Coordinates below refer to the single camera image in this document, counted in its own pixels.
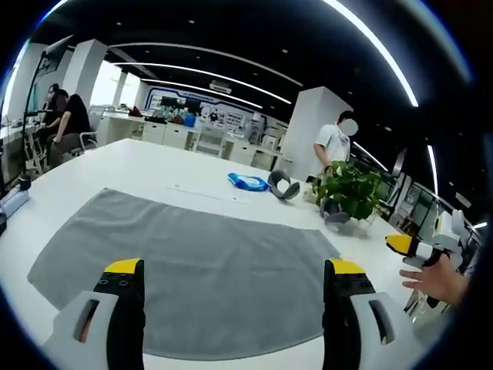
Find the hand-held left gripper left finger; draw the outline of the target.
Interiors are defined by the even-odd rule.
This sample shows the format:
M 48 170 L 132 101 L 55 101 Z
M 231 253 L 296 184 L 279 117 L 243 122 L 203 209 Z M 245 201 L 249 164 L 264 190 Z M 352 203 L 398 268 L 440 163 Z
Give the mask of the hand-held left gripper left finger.
M 42 349 L 57 369 L 143 369 L 144 260 L 116 261 L 56 316 Z

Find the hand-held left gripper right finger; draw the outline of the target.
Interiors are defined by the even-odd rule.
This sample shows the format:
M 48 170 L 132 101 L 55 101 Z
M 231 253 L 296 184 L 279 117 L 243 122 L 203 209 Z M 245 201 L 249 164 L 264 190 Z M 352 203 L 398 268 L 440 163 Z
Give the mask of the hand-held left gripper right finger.
M 411 369 L 421 357 L 411 318 L 338 258 L 324 262 L 323 330 L 324 369 Z

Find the person's right hand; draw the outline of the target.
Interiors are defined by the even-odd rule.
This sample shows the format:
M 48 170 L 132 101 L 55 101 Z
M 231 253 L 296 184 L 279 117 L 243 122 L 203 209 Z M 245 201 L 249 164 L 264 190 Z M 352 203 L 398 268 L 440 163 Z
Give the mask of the person's right hand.
M 402 283 L 428 297 L 457 306 L 467 291 L 470 277 L 459 274 L 451 259 L 442 254 L 433 265 L 422 267 L 420 271 L 400 270 L 399 275 L 406 278 Z

